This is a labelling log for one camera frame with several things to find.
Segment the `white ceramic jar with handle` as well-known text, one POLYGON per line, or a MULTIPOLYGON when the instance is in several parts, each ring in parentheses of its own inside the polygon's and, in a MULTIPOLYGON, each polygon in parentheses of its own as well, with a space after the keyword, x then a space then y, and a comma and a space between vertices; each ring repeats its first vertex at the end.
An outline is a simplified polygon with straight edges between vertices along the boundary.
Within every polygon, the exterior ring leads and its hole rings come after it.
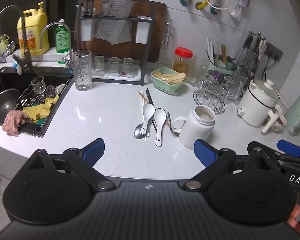
POLYGON ((187 117, 179 116, 171 124, 172 131, 179 134, 179 142, 190 150, 197 139, 206 140, 215 126, 216 114, 203 105, 196 106, 187 117))

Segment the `embossed stainless steel spoon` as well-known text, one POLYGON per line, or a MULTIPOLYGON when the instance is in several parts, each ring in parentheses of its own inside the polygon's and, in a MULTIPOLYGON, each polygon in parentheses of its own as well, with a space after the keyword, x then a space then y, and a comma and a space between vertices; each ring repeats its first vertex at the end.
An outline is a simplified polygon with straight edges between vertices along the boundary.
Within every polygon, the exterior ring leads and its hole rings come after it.
POLYGON ((142 138, 146 137, 146 135, 141 134, 142 126, 143 126, 143 123, 136 126, 136 128, 134 130, 134 138, 135 139, 142 139, 142 138))

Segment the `white ceramic soup spoon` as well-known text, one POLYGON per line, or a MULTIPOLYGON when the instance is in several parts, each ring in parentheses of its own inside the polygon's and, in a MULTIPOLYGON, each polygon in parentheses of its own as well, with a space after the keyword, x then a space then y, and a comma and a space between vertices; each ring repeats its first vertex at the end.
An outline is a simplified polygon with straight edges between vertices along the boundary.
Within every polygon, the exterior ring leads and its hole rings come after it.
POLYGON ((153 118, 154 113, 155 113, 155 107, 151 103, 147 103, 144 105, 143 107, 144 121, 140 128, 141 135, 146 135, 148 129, 148 123, 153 118))
POLYGON ((162 109, 162 108, 156 109, 156 111, 154 113, 154 121, 157 126, 157 137, 156 137, 156 142, 155 142, 155 145, 157 147, 162 146, 162 129, 166 122, 166 118, 167 118, 167 113, 164 109, 162 109))

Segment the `copper coloured small spoon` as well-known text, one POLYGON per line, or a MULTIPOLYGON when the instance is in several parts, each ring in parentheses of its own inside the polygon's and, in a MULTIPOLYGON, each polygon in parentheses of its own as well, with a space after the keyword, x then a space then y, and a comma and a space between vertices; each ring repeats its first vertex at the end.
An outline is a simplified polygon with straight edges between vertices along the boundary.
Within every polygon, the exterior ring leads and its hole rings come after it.
POLYGON ((173 131, 173 129, 172 129, 171 115, 170 115, 169 111, 167 112, 167 116, 168 116, 168 122, 169 122, 169 124, 170 124, 170 131, 171 131, 171 133, 172 133, 173 135, 177 136, 178 134, 175 133, 175 132, 173 131))

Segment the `white electric cooker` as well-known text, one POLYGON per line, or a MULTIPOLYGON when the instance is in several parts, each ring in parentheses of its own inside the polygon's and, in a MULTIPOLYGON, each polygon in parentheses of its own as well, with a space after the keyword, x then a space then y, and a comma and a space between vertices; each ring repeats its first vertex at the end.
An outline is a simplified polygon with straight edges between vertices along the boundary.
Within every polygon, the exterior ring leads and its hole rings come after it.
POLYGON ((237 115, 250 126, 262 126, 268 112, 274 110, 280 100, 279 93, 273 86, 274 83, 270 79, 251 80, 238 105, 237 115))

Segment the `yellow cloth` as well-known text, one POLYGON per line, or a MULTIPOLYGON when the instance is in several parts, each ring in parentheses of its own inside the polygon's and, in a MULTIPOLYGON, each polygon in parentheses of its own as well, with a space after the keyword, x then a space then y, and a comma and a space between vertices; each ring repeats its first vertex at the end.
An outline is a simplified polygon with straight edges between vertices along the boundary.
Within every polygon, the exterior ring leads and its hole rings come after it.
POLYGON ((55 105, 58 99, 58 95, 54 98, 46 98, 44 103, 25 107, 22 112, 24 112, 32 122, 37 122, 38 120, 45 119, 49 116, 51 106, 55 105))

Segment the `purple lid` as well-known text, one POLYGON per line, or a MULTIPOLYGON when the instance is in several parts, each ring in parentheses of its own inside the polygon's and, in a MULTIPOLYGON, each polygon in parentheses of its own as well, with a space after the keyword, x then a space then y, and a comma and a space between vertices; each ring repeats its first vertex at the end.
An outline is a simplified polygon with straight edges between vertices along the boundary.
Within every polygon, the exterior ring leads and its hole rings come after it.
POLYGON ((224 74, 219 70, 212 70, 211 75, 215 80, 218 81, 219 84, 221 84, 224 80, 224 74))

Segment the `small upturned drinking glass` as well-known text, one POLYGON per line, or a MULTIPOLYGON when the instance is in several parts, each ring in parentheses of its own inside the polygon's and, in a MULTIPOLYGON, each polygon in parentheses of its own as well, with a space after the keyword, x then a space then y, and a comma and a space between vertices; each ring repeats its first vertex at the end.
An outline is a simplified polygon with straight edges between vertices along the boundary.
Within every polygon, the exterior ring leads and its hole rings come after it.
POLYGON ((104 76, 104 57, 95 56, 94 57, 94 66, 93 66, 93 75, 104 76))

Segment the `pink cloth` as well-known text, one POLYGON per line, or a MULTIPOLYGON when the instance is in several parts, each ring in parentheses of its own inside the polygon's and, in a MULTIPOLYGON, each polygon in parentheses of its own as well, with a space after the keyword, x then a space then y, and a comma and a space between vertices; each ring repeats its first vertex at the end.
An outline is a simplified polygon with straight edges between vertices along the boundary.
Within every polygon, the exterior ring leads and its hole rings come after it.
POLYGON ((26 122, 31 122, 31 118, 26 113, 19 110, 12 110, 9 111, 6 115, 6 118, 2 125, 2 130, 8 135, 18 137, 18 128, 26 122))

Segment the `green plastic basket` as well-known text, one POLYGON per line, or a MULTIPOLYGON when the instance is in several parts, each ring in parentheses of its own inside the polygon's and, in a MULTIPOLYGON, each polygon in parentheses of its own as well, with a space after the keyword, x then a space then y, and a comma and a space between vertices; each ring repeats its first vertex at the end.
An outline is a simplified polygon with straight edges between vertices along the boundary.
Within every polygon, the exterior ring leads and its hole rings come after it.
MULTIPOLYGON (((161 67, 161 68, 158 68, 158 69, 155 69, 155 70, 158 70, 159 72, 161 72, 162 74, 177 74, 178 72, 174 71, 173 69, 171 68, 167 68, 167 67, 161 67)), ((168 94, 168 95, 174 95, 177 90, 179 89, 179 87, 181 87, 182 85, 185 84, 185 81, 184 83, 181 83, 181 84, 178 84, 178 85, 170 85, 168 83, 165 83, 159 79, 157 79, 156 77, 153 76, 153 72, 151 72, 151 77, 152 77, 152 80, 153 80, 153 86, 155 88, 157 88, 158 90, 168 94)))

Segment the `tall textured glass mug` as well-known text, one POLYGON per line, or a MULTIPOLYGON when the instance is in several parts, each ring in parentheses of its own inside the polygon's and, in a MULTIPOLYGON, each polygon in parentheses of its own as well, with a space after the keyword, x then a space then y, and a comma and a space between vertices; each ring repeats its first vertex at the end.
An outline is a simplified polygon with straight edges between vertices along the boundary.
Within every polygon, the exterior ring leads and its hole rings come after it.
POLYGON ((81 49, 72 54, 75 87, 79 91, 92 88, 93 59, 90 50, 81 49))

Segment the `green dish soap bottle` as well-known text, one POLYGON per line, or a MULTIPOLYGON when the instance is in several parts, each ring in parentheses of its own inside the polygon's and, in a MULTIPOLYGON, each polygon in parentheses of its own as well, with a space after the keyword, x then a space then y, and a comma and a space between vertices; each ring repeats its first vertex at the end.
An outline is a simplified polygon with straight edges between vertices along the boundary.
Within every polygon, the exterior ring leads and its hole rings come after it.
POLYGON ((55 46, 57 53, 66 53, 70 50, 69 32, 67 28, 59 24, 55 29, 55 46))

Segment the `steel cleaver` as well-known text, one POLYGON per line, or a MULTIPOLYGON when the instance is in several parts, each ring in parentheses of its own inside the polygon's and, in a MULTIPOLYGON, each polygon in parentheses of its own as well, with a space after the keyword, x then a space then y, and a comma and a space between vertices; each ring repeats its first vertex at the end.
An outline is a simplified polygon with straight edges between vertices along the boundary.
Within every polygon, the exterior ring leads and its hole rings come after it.
POLYGON ((129 23, 117 18, 128 17, 132 6, 133 2, 130 0, 94 0, 93 14, 104 17, 97 23, 95 37, 112 45, 131 41, 129 23))

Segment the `yellow detergent jug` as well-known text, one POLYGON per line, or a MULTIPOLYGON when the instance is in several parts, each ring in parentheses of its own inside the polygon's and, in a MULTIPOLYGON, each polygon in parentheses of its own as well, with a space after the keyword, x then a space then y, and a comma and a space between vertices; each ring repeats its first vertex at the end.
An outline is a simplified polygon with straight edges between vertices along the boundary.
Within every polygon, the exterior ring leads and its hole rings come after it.
POLYGON ((27 46, 31 56, 42 56, 50 48, 47 32, 42 38, 43 46, 40 48, 40 35, 47 25, 47 14, 43 9, 44 2, 38 3, 39 9, 29 9, 23 11, 25 16, 25 29, 27 37, 27 46))

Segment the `black dish rack frame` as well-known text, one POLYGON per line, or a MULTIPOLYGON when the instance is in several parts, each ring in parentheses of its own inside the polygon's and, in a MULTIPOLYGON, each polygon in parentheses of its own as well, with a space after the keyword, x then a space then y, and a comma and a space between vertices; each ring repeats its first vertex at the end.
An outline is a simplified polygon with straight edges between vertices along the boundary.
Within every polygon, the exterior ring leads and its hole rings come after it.
POLYGON ((92 80, 144 85, 154 22, 149 0, 79 0, 75 48, 104 57, 92 80))

